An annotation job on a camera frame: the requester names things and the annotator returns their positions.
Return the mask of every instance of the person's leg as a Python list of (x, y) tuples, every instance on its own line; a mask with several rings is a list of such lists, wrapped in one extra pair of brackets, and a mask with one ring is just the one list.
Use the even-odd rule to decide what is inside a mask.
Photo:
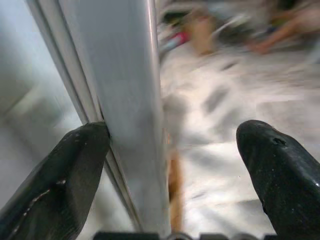
[(297, 19), (292, 19), (286, 23), (283, 27), (275, 31), (271, 36), (269, 36), (265, 41), (260, 43), (250, 42), (248, 47), (253, 52), (259, 54), (266, 54), (269, 49), (276, 43), (279, 43), (285, 39), (288, 39), (298, 33), (299, 22)]

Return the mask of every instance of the floor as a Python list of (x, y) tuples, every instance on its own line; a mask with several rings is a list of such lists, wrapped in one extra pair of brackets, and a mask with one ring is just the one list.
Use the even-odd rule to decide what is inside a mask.
[(297, 67), (306, 55), (297, 46), (264, 56), (222, 47), (198, 57), (187, 43), (165, 57), (162, 94), (187, 105), (179, 144), (185, 232), (274, 233), (238, 153), (236, 129), (249, 119), (265, 121), (320, 159), (320, 71)]

